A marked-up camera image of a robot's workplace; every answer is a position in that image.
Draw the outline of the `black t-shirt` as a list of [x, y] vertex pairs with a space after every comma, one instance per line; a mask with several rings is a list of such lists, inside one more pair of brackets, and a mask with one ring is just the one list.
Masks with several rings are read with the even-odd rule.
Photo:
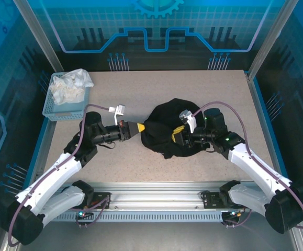
[[143, 123], [145, 129], [141, 132], [142, 144], [165, 159], [176, 157], [190, 157], [210, 148], [210, 144], [194, 144], [190, 147], [181, 146], [172, 140], [173, 130], [183, 125], [179, 114], [184, 110], [195, 113], [199, 107], [188, 100], [174, 98], [156, 106], [147, 120]]

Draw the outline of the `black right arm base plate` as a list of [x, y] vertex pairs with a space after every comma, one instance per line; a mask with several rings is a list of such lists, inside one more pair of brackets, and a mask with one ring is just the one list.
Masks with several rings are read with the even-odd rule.
[[204, 209], [219, 209], [224, 206], [218, 192], [203, 191], [200, 197], [203, 201]]

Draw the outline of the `light blue plastic basket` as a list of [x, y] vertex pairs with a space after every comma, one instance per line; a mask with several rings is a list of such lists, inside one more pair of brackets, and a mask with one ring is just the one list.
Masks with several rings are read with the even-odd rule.
[[[53, 73], [51, 79], [49, 81], [49, 85], [53, 82], [54, 76], [62, 76], [67, 72], [61, 73]], [[89, 91], [91, 87], [88, 87], [85, 92], [85, 98], [82, 102], [73, 103], [73, 104], [62, 104], [56, 105], [52, 99], [52, 93], [50, 92], [49, 88], [47, 91], [46, 99], [44, 102], [44, 107], [42, 110], [42, 114], [47, 117], [51, 121], [63, 121], [63, 120], [79, 120], [83, 117], [83, 112], [85, 106], [88, 104], [89, 101]]]

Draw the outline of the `blue and silver table rail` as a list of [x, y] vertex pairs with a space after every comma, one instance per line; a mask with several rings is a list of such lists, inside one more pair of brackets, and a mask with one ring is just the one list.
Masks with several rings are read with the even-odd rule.
[[263, 131], [268, 152], [272, 160], [273, 167], [284, 177], [288, 178], [288, 173], [285, 167], [285, 163], [282, 154], [280, 152], [279, 145], [277, 143], [277, 139], [273, 130], [270, 117], [267, 112], [267, 108], [259, 84], [256, 78], [250, 80], [249, 77], [247, 76], [247, 72], [245, 71], [244, 73], [246, 74], [248, 87], [252, 95], [252, 99], [260, 121], [260, 125]]
[[40, 176], [46, 166], [56, 122], [44, 117], [38, 140], [29, 164], [25, 185], [32, 183]]

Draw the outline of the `blue and silver left table rail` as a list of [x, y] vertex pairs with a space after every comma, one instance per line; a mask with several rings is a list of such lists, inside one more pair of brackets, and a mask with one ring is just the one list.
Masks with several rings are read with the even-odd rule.
[[29, 164], [25, 185], [32, 183], [40, 176], [46, 166], [56, 122], [44, 117], [38, 140]]

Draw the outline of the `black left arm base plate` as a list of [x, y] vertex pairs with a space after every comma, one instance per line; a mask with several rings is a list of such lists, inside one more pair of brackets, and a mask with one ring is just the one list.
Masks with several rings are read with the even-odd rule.
[[109, 198], [105, 209], [109, 209], [110, 202], [111, 202], [111, 193], [110, 192], [94, 192], [91, 206], [94, 206], [96, 204], [99, 204], [102, 200], [104, 200], [106, 197]]

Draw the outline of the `aluminium right frame post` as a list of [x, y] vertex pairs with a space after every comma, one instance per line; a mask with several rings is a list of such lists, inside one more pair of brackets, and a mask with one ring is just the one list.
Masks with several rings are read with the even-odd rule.
[[260, 67], [264, 63], [268, 53], [273, 47], [275, 41], [279, 37], [282, 29], [287, 23], [290, 15], [292, 14], [294, 8], [296, 7], [299, 0], [285, 0], [282, 8], [280, 9], [271, 29], [269, 30], [261, 48], [259, 49], [256, 57], [251, 64], [249, 71], [247, 73], [247, 81], [253, 82], [256, 74], [258, 73]]

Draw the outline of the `aluminium left frame post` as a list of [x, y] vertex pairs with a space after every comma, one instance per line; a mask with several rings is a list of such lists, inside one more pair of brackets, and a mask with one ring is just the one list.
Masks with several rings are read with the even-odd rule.
[[45, 31], [43, 30], [40, 22], [38, 21], [35, 13], [30, 7], [27, 0], [13, 0], [20, 14], [22, 15], [24, 21], [26, 22], [28, 28], [30, 29], [32, 35], [49, 61], [55, 72], [63, 72], [64, 68], [55, 53]]

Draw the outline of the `aluminium frame post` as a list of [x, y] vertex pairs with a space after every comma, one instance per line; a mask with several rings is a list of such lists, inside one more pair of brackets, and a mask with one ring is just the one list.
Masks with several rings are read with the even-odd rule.
[[247, 81], [253, 82], [256, 74], [258, 73], [260, 67], [264, 63], [268, 53], [273, 47], [275, 41], [279, 37], [282, 29], [287, 23], [290, 15], [292, 14], [294, 8], [296, 7], [299, 0], [285, 0], [282, 8], [280, 9], [271, 29], [269, 30], [261, 48], [259, 49], [256, 57], [251, 64], [249, 71], [247, 73]]
[[55, 53], [45, 31], [43, 30], [40, 22], [38, 21], [35, 13], [30, 7], [27, 0], [13, 0], [20, 14], [22, 15], [24, 21], [26, 22], [28, 28], [30, 29], [32, 35], [49, 61], [55, 72], [63, 72], [64, 68]]

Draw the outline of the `blue and silver right table rail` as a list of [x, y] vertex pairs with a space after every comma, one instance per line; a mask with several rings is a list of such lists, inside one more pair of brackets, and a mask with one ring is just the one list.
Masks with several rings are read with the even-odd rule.
[[270, 117], [267, 112], [267, 108], [259, 84], [256, 78], [250, 80], [249, 77], [247, 76], [247, 72], [245, 71], [244, 73], [246, 74], [248, 87], [252, 95], [252, 99], [260, 121], [260, 125], [263, 131], [268, 152], [272, 160], [273, 167], [284, 177], [288, 178], [288, 173], [285, 167], [285, 163], [282, 154], [280, 152], [279, 145], [277, 143], [277, 139], [273, 130]]

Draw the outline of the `aluminium mounting beam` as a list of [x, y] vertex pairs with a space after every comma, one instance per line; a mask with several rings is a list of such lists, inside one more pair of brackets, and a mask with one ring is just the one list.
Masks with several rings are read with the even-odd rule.
[[203, 191], [218, 192], [216, 182], [110, 182], [87, 184], [78, 180], [71, 184], [49, 182], [43, 188], [37, 188], [32, 199], [27, 201], [36, 213], [45, 205], [57, 202], [63, 211], [92, 211], [105, 207], [109, 198], [91, 206], [94, 192], [110, 192], [111, 202], [107, 211], [231, 211], [236, 206], [223, 202], [223, 208], [204, 209], [200, 194]]

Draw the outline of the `crumpled white t-shirt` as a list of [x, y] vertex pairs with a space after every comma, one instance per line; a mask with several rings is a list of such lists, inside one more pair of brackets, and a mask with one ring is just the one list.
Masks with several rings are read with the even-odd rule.
[[56, 105], [62, 105], [82, 102], [85, 98], [86, 89], [93, 86], [94, 83], [88, 71], [77, 69], [60, 77], [54, 76], [53, 82], [49, 85], [49, 90], [52, 93], [53, 102]]

